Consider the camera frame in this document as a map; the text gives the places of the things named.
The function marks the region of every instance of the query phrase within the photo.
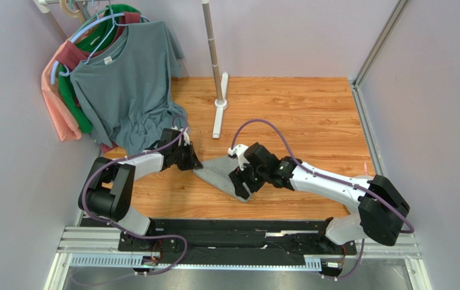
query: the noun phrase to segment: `white rack foot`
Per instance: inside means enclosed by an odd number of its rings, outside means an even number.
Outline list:
[[[222,101],[215,100],[214,105],[215,120],[213,122],[212,138],[219,139],[221,137],[222,118],[224,116],[224,110],[228,108],[228,101],[226,100],[226,90],[228,89],[228,73],[224,72],[221,76],[221,91]]]

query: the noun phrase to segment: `white wall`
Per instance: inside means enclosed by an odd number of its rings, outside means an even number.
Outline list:
[[[0,289],[42,289],[97,155],[59,141],[40,75],[60,40],[32,0],[0,1]]]
[[[460,289],[460,1],[412,1],[361,89],[434,289]]]
[[[211,76],[201,0],[125,0],[167,23],[190,76]],[[358,73],[396,0],[212,0],[222,71],[232,76],[348,77]],[[70,35],[60,8],[53,12]]]

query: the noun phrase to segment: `gray cloth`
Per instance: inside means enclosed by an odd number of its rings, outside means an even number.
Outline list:
[[[244,199],[235,194],[235,186],[229,177],[230,172],[234,171],[237,166],[239,166],[239,161],[237,159],[224,156],[204,161],[203,168],[194,169],[194,174],[208,184],[220,189],[220,191],[242,202],[247,202],[249,198]]]
[[[159,140],[174,116],[187,116],[170,94],[170,78],[181,76],[182,58],[165,23],[147,22],[129,24],[106,51],[80,62],[71,82],[94,126],[91,136],[108,146],[113,140],[129,155]]]

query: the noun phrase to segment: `wooden tabletop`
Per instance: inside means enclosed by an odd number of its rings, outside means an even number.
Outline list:
[[[212,78],[173,80],[172,96],[188,113],[190,139],[201,161],[225,156],[239,126],[252,118],[274,123],[294,154],[318,168],[341,175],[369,173],[373,167],[348,80],[345,78],[230,77],[228,109],[220,139],[212,139],[215,86]],[[259,142],[278,158],[287,150],[262,123],[249,124],[237,144]],[[108,158],[119,158],[117,148]],[[132,205],[151,218],[326,219],[346,216],[339,203],[313,193],[265,184],[247,203],[234,199],[175,166],[135,182]]]

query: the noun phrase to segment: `clothing rack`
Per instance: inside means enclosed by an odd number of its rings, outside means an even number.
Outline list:
[[[96,0],[96,2],[107,2],[108,0]],[[33,0],[33,2],[37,5],[40,12],[46,14],[49,18],[49,21],[55,27],[56,31],[60,34],[61,38],[65,41],[67,39],[67,35],[63,31],[62,27],[56,21],[53,14],[50,13],[51,10],[49,9],[49,4],[59,4],[60,0]],[[77,8],[78,13],[84,13],[83,9],[80,7],[80,2],[90,2],[89,0],[73,0],[75,7]],[[205,25],[207,29],[207,38],[209,43],[210,49],[210,58],[212,61],[212,71],[213,71],[213,79],[215,82],[215,91],[217,95],[217,99],[214,101],[214,105],[216,108],[215,112],[215,119],[213,124],[213,131],[212,131],[212,138],[218,139],[221,137],[221,128],[222,128],[222,119],[224,116],[224,111],[228,108],[228,101],[226,100],[226,92],[228,88],[228,73],[224,72],[222,75],[219,70],[219,63],[217,61],[217,52],[215,48],[215,40],[213,36],[213,28],[212,28],[212,18],[210,16],[210,0],[201,0],[202,7],[203,7],[203,15],[205,19]]]

